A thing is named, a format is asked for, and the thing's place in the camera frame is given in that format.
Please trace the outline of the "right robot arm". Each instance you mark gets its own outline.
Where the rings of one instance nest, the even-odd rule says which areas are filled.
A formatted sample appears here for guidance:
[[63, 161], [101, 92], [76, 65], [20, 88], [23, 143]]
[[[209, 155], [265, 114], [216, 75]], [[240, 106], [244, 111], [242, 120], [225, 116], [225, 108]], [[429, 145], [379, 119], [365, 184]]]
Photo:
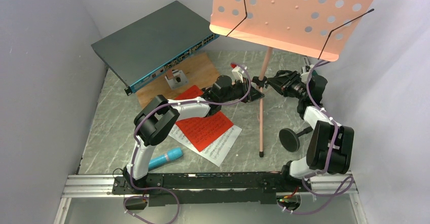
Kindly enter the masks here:
[[328, 81], [320, 76], [310, 76], [302, 81], [297, 71], [280, 70], [267, 84], [284, 97], [298, 99], [297, 112], [308, 127], [300, 132], [289, 128], [280, 130], [278, 136], [282, 146], [289, 152], [300, 147], [300, 136], [311, 133], [306, 155], [299, 160], [287, 162], [279, 184], [285, 191], [292, 191], [299, 179], [309, 179], [318, 174], [344, 174], [351, 160], [354, 130], [342, 126], [327, 115], [321, 103]]

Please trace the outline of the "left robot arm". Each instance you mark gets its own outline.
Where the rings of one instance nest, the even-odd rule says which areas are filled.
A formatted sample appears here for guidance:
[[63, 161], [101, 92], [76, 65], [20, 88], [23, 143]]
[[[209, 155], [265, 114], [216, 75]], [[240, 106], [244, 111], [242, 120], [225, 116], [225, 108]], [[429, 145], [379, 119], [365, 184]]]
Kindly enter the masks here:
[[219, 76], [208, 88], [200, 89], [197, 97], [188, 100], [166, 99], [157, 95], [134, 119], [135, 146], [129, 163], [123, 169], [126, 187], [134, 194], [145, 189], [149, 163], [157, 145], [162, 143], [176, 122], [215, 115], [223, 105], [250, 103], [264, 98], [249, 79], [232, 81]]

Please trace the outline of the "pink music stand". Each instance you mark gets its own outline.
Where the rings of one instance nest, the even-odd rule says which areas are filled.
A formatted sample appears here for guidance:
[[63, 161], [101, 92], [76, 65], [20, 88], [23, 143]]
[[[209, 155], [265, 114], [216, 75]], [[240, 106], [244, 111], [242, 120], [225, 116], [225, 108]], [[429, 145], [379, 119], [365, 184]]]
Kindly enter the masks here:
[[273, 49], [329, 62], [338, 60], [373, 0], [213, 0], [210, 30], [267, 47], [258, 77], [264, 79]]

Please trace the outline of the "red sheet music booklet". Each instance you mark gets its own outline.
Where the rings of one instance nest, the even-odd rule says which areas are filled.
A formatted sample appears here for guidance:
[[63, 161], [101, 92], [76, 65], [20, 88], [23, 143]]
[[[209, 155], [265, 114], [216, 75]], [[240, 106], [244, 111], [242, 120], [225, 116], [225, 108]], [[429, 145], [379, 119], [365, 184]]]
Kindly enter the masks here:
[[211, 143], [226, 133], [233, 123], [222, 112], [207, 118], [190, 118], [176, 122], [185, 137], [198, 152], [206, 149]]

